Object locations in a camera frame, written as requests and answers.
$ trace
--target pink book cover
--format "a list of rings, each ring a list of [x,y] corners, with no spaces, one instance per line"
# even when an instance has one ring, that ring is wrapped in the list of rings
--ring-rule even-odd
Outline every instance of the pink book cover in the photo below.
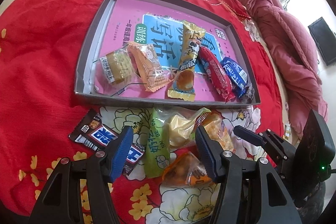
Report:
[[[128,41],[151,43],[167,77],[173,79],[181,56],[183,25],[180,21],[182,20],[206,29],[202,46],[210,49],[219,61],[224,56],[236,61],[231,43],[223,29],[180,11],[140,0],[115,2],[99,57],[125,46]],[[106,94],[107,91],[104,90],[101,81],[102,78],[96,77],[96,91]],[[167,89],[170,85],[171,83],[153,93],[145,91],[143,85],[129,85],[119,96],[165,99],[168,98]],[[194,89],[195,101],[222,101],[198,61],[195,67]]]

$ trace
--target pink blanket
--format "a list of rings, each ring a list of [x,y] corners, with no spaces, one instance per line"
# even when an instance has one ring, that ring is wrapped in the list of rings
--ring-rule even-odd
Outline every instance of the pink blanket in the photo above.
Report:
[[[297,18],[285,12],[279,0],[239,0],[257,22],[288,92],[289,122],[302,137],[310,109],[325,120],[328,105],[317,75],[315,43]]]

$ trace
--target snack package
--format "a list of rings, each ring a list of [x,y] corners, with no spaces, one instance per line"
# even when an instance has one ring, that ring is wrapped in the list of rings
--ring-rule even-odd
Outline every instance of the snack package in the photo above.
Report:
[[[243,104],[251,104],[253,97],[254,88],[251,86],[251,84],[247,84],[247,86],[244,88],[242,96],[239,98],[240,102]]]
[[[130,84],[142,84],[127,47],[110,52],[98,61],[100,66],[96,67],[96,76],[106,94],[114,95]]]
[[[182,21],[183,43],[182,54],[172,86],[168,89],[168,97],[185,101],[195,100],[194,70],[201,40],[206,31],[193,23]]]
[[[285,132],[284,132],[282,138],[286,141],[289,141],[289,137],[291,135],[291,132],[292,132],[291,124],[290,123],[285,124]]]
[[[171,110],[167,121],[171,148],[181,148],[195,139],[196,128],[211,111],[205,107],[192,111],[181,107]]]
[[[201,125],[204,126],[204,129],[208,133],[210,139],[219,142],[223,150],[234,150],[227,128],[218,114],[210,113]]]
[[[75,127],[69,138],[76,142],[91,148],[94,151],[104,150],[110,141],[117,139],[119,136],[114,130],[107,125],[102,124],[101,115],[95,110],[90,109]],[[124,174],[129,175],[139,160],[145,153],[145,147],[133,143],[124,165]]]
[[[225,57],[220,64],[231,81],[235,84],[234,93],[240,98],[244,94],[244,88],[247,84],[246,72],[229,57]]]
[[[184,153],[168,166],[162,175],[166,186],[194,186],[211,182],[204,165],[191,152]]]
[[[135,74],[131,58],[128,55],[126,47],[110,52],[100,58],[104,76],[112,84],[118,84],[123,81],[129,81]]]
[[[146,91],[155,92],[166,86],[171,80],[165,75],[153,44],[128,43],[131,53],[135,58]]]
[[[160,177],[169,165],[169,134],[165,126],[168,117],[169,113],[153,108],[144,162],[147,178]]]
[[[235,95],[232,92],[231,80],[211,50],[207,47],[201,47],[199,59],[221,98],[225,102],[233,99]]]

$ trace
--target metal screw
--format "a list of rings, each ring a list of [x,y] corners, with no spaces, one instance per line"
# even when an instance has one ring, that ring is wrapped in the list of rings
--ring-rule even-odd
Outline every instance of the metal screw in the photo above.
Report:
[[[68,158],[61,159],[61,164],[67,164],[69,162]]]
[[[267,164],[268,163],[268,159],[266,159],[264,157],[261,157],[259,160],[262,164]]]
[[[105,156],[105,152],[104,151],[98,151],[98,152],[96,152],[96,157],[102,158],[104,156]]]
[[[226,157],[226,158],[231,158],[232,157],[232,152],[228,151],[228,150],[225,150],[223,152],[223,156]]]

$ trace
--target green snack package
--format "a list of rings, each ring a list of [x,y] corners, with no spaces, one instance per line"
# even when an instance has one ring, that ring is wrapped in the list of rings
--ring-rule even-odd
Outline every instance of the green snack package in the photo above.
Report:
[[[168,117],[166,113],[153,108],[144,163],[147,178],[160,177],[169,165],[169,134],[165,126]]]

